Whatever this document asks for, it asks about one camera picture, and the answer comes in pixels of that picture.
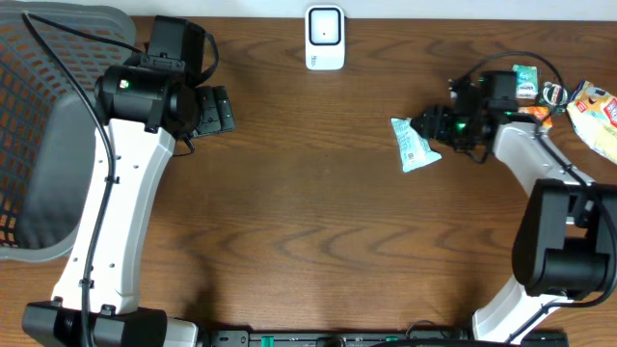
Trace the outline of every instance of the plastic basket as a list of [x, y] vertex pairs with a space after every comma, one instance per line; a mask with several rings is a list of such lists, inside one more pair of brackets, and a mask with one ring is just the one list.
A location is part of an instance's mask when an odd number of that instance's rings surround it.
[[[0, 2], [0, 258], [47, 261], [70, 251], [94, 161], [94, 124], [68, 80], [30, 36], [23, 11], [134, 44], [135, 25], [109, 7]], [[33, 21], [88, 92], [126, 49]]]

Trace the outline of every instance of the black cable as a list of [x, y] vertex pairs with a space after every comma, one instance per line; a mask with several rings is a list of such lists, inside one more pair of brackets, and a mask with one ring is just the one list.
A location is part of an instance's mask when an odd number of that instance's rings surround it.
[[471, 160], [473, 160], [474, 163], [476, 164], [484, 164], [486, 163], [486, 160], [489, 158], [489, 151], [486, 150], [484, 153], [482, 153], [482, 156], [477, 156], [475, 155], [475, 153], [471, 152], [471, 151], [464, 151], [463, 153], [465, 153], [466, 156], [468, 156], [469, 158], [471, 158]]
[[208, 42], [210, 42], [210, 45], [212, 46], [214, 63], [212, 63], [209, 68], [207, 68], [204, 72], [201, 73], [200, 80], [194, 87], [197, 87], [201, 83], [205, 82], [208, 78], [210, 78], [214, 74], [216, 67], [219, 65], [219, 48], [217, 48], [216, 46], [216, 41], [214, 40], [214, 37], [212, 36], [212, 34], [205, 33], [205, 38], [208, 40]]
[[[437, 326], [437, 324], [435, 324], [435, 322], [430, 321], [428, 319], [419, 320], [419, 321], [415, 322], [414, 324], [412, 324], [412, 326], [409, 327], [409, 329], [405, 332], [405, 338], [406, 339], [410, 339], [410, 336], [411, 336], [412, 332], [416, 329], [417, 326], [419, 326], [419, 325], [426, 325], [426, 324], [432, 325], [434, 327]], [[440, 334], [442, 335], [443, 338], [448, 338], [442, 331], [440, 331]]]
[[111, 143], [109, 141], [109, 137], [103, 129], [103, 125], [100, 120], [96, 116], [96, 112], [94, 111], [94, 107], [91, 104], [86, 92], [81, 88], [79, 83], [75, 80], [72, 74], [68, 71], [67, 67], [62, 63], [62, 61], [56, 56], [54, 51], [47, 45], [44, 39], [40, 36], [37, 29], [32, 25], [32, 21], [30, 18], [34, 18], [34, 14], [28, 14], [28, 12], [24, 12], [22, 14], [22, 19], [26, 28], [35, 39], [35, 41], [39, 44], [40, 48], [49, 56], [49, 58], [54, 62], [54, 64], [63, 72], [63, 74], [67, 77], [70, 85], [75, 89], [79, 98], [83, 101], [88, 113], [92, 117], [96, 130], [100, 134], [101, 141], [105, 146], [105, 153], [107, 154], [107, 177], [105, 182], [105, 190], [103, 192], [103, 197], [101, 199], [101, 204], [98, 209], [98, 214], [96, 216], [96, 222], [94, 223], [94, 231], [93, 236], [90, 239], [90, 246], [88, 247], [88, 253], [86, 255], [85, 265], [84, 265], [84, 278], [81, 279], [81, 288], [82, 288], [82, 314], [81, 314], [81, 326], [82, 332], [85, 339], [85, 345], [88, 347], [93, 346], [93, 338], [90, 332], [90, 325], [88, 324], [88, 316], [90, 312], [90, 287], [91, 287], [91, 274], [92, 274], [92, 266], [94, 259], [94, 250], [96, 249], [96, 242], [98, 241], [98, 235], [100, 234], [103, 218], [105, 216], [105, 211], [107, 210], [107, 204], [109, 202], [109, 198], [111, 196], [112, 187], [115, 182], [116, 177], [116, 161], [114, 157], [114, 151], [112, 149]]
[[174, 157], [187, 156], [187, 155], [191, 155], [191, 154], [195, 153], [195, 146], [193, 146], [193, 143], [191, 142], [191, 139], [189, 139], [188, 137], [183, 137], [182, 141], [184, 141], [184, 144], [187, 147], [189, 147], [190, 152], [182, 153], [182, 154], [174, 154]]
[[[499, 58], [504, 58], [504, 57], [512, 57], [512, 56], [531, 57], [531, 58], [535, 58], [535, 59], [541, 61], [542, 63], [544, 63], [552, 71], [552, 73], [555, 75], [555, 77], [557, 78], [557, 81], [559, 83], [559, 86], [561, 87], [559, 92], [558, 92], [558, 94], [557, 94], [557, 100], [560, 100], [563, 97], [563, 93], [564, 93], [564, 89], [565, 89], [565, 84], [563, 82], [563, 79], [561, 78], [561, 74], [559, 73], [557, 68], [553, 64], [551, 64], [548, 60], [546, 60], [544, 57], [540, 56], [539, 54], [536, 54], [536, 53], [533, 53], [533, 52], [511, 51], [511, 52], [497, 53], [497, 54], [488, 56], [485, 59], [483, 59], [482, 61], [480, 61], [480, 63], [478, 63], [471, 70], [469, 70], [465, 75], [463, 75], [463, 77], [461, 77], [459, 79], [459, 81], [469, 80], [472, 73], [476, 72], [479, 68], [483, 67], [484, 65], [486, 65], [490, 61], [493, 61], [493, 60], [499, 59]], [[571, 163], [566, 163], [564, 160], [562, 160], [562, 158], [559, 157], [554, 152], [554, 150], [552, 150], [552, 148], [550, 148], [549, 145], [544, 141], [544, 136], [548, 136], [548, 135], [546, 135], [545, 133], [542, 132], [542, 130], [541, 130], [542, 129], [542, 124], [545, 122], [545, 120], [548, 120], [548, 119], [550, 119], [550, 117], [552, 117], [552, 115], [554, 114], [554, 112], [555, 112], [555, 110], [556, 110], [556, 108], [558, 106], [559, 106], [558, 102], [555, 105], [552, 105], [552, 107], [550, 107], [549, 114], [546, 115], [545, 117], [543, 117], [541, 120], [534, 119], [534, 122], [536, 124], [535, 125], [535, 131], [534, 131], [534, 137], [540, 143], [540, 146], [542, 146], [542, 148], [546, 152], [548, 152], [549, 155], [561, 166], [562, 170], [564, 172], [566, 172], [567, 174], [569, 174], [572, 178], [574, 178], [578, 182], [578, 184], [580, 184], [581, 189], [583, 190], [583, 192], [585, 193], [587, 198], [590, 198], [594, 202], [596, 207], [599, 209], [600, 215], [606, 221], [606, 224], [607, 224], [607, 227], [608, 227], [608, 230], [609, 230], [609, 233], [610, 233], [610, 241], [611, 241], [611, 244], [613, 246], [613, 257], [615, 257], [615, 256], [617, 256], [617, 228], [615, 227], [615, 224], [613, 223], [612, 217], [610, 216], [610, 213], [609, 213], [608, 209], [606, 208], [606, 206], [604, 205], [604, 203], [602, 202], [600, 197], [598, 197], [598, 194], [596, 193], [595, 187], [593, 185], [590, 187], [587, 184], [587, 182], [585, 182], [580, 177], [580, 175], [578, 175], [575, 172], [574, 166]], [[608, 297], [610, 297], [610, 295], [615, 290], [615, 286], [617, 286], [617, 266], [613, 267], [613, 273], [612, 273], [612, 279], [611, 279], [610, 285], [604, 291], [604, 293], [602, 295], [600, 295], [598, 298], [596, 298], [594, 300], [591, 300], [591, 301], [588, 301], [588, 302], [585, 302], [585, 303], [549, 303], [549, 304], [546, 304], [546, 305], [542, 306], [542, 308], [540, 308], [540, 310], [538, 310], [527, 322], [525, 322], [525, 324], [523, 324], [513, 334], [511, 334], [508, 337], [508, 339], [506, 340], [506, 343], [511, 343], [520, 334], [522, 334], [524, 331], [526, 331], [531, 326], [533, 326], [533, 324], [538, 319], [540, 319], [543, 315], [548, 314], [549, 310], [551, 308], [557, 308], [557, 307], [588, 308], [588, 307], [597, 306], [597, 305], [603, 303], [604, 301], [606, 301], [606, 299], [608, 299]]]
[[39, 21], [41, 23], [47, 24], [47, 25], [52, 26], [52, 27], [54, 27], [56, 29], [60, 29], [62, 31], [66, 31], [66, 32], [71, 33], [73, 35], [76, 35], [78, 37], [82, 37], [82, 38], [89, 39], [89, 40], [95, 40], [95, 41], [99, 41], [99, 42], [103, 42], [103, 43], [113, 44], [113, 45], [118, 46], [118, 47], [130, 49], [131, 51], [133, 51], [135, 53], [142, 53], [141, 50], [133, 47], [130, 44], [126, 44], [124, 42], [120, 42], [120, 41], [117, 41], [117, 40], [111, 40], [111, 39], [105, 39], [105, 38], [102, 38], [102, 37], [99, 37], [99, 36], [96, 36], [96, 35], [82, 33], [80, 31], [77, 31], [75, 29], [69, 28], [69, 27], [64, 26], [64, 25], [62, 25], [60, 23], [56, 23], [55, 21], [51, 21], [49, 19], [43, 18], [43, 17], [38, 16], [38, 15], [33, 14], [33, 13], [29, 13], [29, 16], [30, 16], [31, 19], [34, 19], [34, 20]]

